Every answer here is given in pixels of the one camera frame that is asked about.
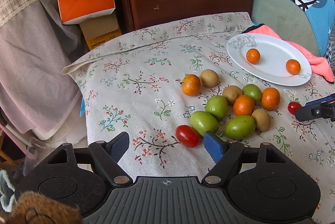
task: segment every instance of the cherry tomato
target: cherry tomato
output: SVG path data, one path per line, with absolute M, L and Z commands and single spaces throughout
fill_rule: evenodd
M 187 125 L 180 125 L 175 129 L 175 136 L 183 145 L 193 148 L 199 144 L 200 137 L 198 133 Z
M 295 115 L 295 112 L 296 112 L 296 110 L 298 109 L 298 108 L 301 108 L 302 106 L 301 106 L 301 104 L 300 103 L 298 103 L 298 102 L 290 102 L 289 103 L 289 105 L 287 106 L 287 109 L 288 109 L 288 111 L 291 113 L 291 114 L 293 114 L 293 115 Z

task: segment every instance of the brown plush toy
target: brown plush toy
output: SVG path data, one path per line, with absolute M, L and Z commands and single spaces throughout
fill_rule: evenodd
M 83 224 L 78 209 L 35 192 L 24 193 L 5 224 Z

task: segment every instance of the oval plate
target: oval plate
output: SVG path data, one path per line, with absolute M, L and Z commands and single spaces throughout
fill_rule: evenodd
M 249 63 L 246 59 L 247 51 L 251 48 L 256 48 L 261 54 L 258 64 Z M 299 50 L 269 35 L 257 33 L 236 35 L 227 42 L 227 52 L 245 71 L 274 84 L 299 86 L 309 81 L 312 76 L 311 65 Z M 291 75 L 287 72 L 286 62 L 289 59 L 295 59 L 300 63 L 300 74 Z

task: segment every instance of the blanket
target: blanket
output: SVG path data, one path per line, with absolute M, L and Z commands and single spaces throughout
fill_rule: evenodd
M 314 214 L 317 223 L 335 217 L 335 123 L 316 119 L 299 122 L 287 105 L 325 97 L 335 92 L 323 77 L 313 74 L 299 87 L 284 87 L 258 79 L 236 65 L 226 51 L 227 41 L 252 26 L 248 13 L 213 14 L 137 30 L 106 42 L 63 69 L 85 98 L 88 142 L 109 141 L 122 131 L 131 138 L 119 165 L 136 176 L 203 176 L 214 161 L 203 144 L 188 148 L 175 137 L 179 125 L 189 125 L 190 115 L 204 110 L 210 97 L 228 85 L 248 83 L 261 90 L 275 87 L 281 94 L 277 109 L 269 111 L 269 131 L 240 140 L 259 147 L 271 142 L 307 172 L 320 186 L 321 200 Z M 198 96 L 181 92 L 186 74 L 200 75 L 212 69 L 220 83 L 201 87 Z M 217 135 L 223 140 L 225 126 L 234 117 L 229 108 Z M 242 170 L 250 168 L 244 165 Z

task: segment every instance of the tangerine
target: tangerine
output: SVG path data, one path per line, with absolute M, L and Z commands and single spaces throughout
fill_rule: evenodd
M 195 96 L 200 93 L 201 81 L 196 75 L 189 74 L 183 78 L 182 91 L 187 96 Z
M 276 88 L 266 88 L 262 93 L 262 107 L 268 111 L 272 111 L 279 106 L 280 93 Z
M 261 59 L 261 54 L 257 49 L 251 48 L 247 51 L 246 57 L 248 62 L 252 64 L 258 64 L 259 60 Z
M 233 111 L 236 116 L 251 115 L 254 106 L 255 102 L 250 96 L 242 95 L 235 100 Z
M 286 62 L 286 70 L 291 75 L 297 75 L 297 74 L 299 74 L 299 72 L 301 70 L 300 63 L 295 59 L 290 59 Z

